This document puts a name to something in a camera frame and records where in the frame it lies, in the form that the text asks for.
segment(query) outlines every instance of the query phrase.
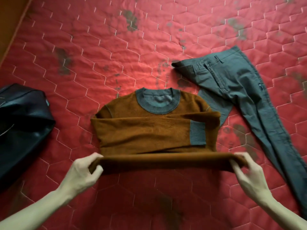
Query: hand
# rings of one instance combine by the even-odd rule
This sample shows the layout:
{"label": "hand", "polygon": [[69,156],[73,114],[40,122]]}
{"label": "hand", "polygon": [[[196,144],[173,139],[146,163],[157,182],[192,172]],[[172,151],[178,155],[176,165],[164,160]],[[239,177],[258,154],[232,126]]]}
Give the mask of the hand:
{"label": "hand", "polygon": [[72,163],[65,178],[57,189],[67,202],[96,183],[102,174],[103,169],[98,165],[93,174],[90,174],[88,167],[96,158],[99,157],[103,156],[94,152],[87,157],[76,159]]}
{"label": "hand", "polygon": [[267,199],[273,198],[264,177],[262,167],[254,162],[247,152],[237,152],[235,154],[242,155],[248,163],[249,171],[247,174],[244,174],[239,165],[234,160],[230,160],[230,164],[245,194],[258,205]]}

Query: ribbed neckline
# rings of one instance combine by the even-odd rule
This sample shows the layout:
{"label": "ribbed neckline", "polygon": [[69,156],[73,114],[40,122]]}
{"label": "ribbed neckline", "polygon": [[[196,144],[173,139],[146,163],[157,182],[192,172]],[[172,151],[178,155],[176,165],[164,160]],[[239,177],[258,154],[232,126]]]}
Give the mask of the ribbed neckline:
{"label": "ribbed neckline", "polygon": [[[177,108],[179,102],[180,102],[180,90],[174,89],[174,88],[168,88],[168,89],[147,89],[147,88],[141,88],[137,89],[135,91],[136,93],[136,99],[140,106],[147,110],[150,113],[153,114],[160,114],[164,115],[167,114],[174,109]],[[169,104],[163,107],[156,107],[151,105],[145,100],[144,95],[152,95],[152,96],[165,96],[165,95],[171,95],[172,100]]]}

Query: red quilted mattress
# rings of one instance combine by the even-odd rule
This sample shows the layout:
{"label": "red quilted mattress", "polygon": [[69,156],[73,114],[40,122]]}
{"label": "red quilted mattress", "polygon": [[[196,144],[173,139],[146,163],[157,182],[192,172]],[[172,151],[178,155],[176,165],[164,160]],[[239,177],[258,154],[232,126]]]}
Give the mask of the red quilted mattress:
{"label": "red quilted mattress", "polygon": [[[307,161],[307,0],[33,0],[0,69],[0,85],[43,90],[56,119],[22,180],[0,196],[1,218],[56,189],[76,158],[98,151],[90,117],[135,89],[198,87],[174,60],[238,45]],[[258,155],[273,196],[298,206],[236,109],[219,151]],[[205,169],[102,176],[41,228],[69,230],[276,230],[234,174]]]}

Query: finger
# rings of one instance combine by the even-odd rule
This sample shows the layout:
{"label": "finger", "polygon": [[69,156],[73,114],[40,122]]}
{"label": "finger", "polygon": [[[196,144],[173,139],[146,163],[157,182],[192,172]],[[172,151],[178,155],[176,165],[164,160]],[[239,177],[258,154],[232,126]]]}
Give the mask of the finger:
{"label": "finger", "polygon": [[248,168],[252,168],[255,165],[258,165],[252,158],[251,155],[248,152],[235,152],[235,155],[241,155],[243,156],[247,163],[248,163]]}
{"label": "finger", "polygon": [[102,166],[98,165],[91,176],[95,181],[97,181],[98,178],[101,176],[102,172],[103,172]]}
{"label": "finger", "polygon": [[235,172],[235,175],[237,177],[238,181],[241,181],[242,179],[245,178],[245,174],[242,172],[240,166],[238,165],[238,163],[236,163],[234,160],[230,159],[229,160],[233,171]]}
{"label": "finger", "polygon": [[103,157],[101,154],[98,154],[97,152],[94,152],[93,154],[81,158],[82,160],[82,165],[85,167],[88,167],[94,160],[96,160],[97,158],[101,158]]}

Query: person's left hand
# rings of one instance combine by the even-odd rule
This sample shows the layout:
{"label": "person's left hand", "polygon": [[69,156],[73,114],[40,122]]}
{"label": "person's left hand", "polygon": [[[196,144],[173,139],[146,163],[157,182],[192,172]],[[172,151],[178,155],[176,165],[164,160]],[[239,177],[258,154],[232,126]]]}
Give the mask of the person's left hand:
{"label": "person's left hand", "polygon": [[103,168],[98,165],[93,174],[90,174],[88,167],[99,157],[103,156],[94,152],[87,157],[76,159],[72,163],[65,178],[57,188],[57,191],[63,195],[68,202],[96,183],[103,172]]}

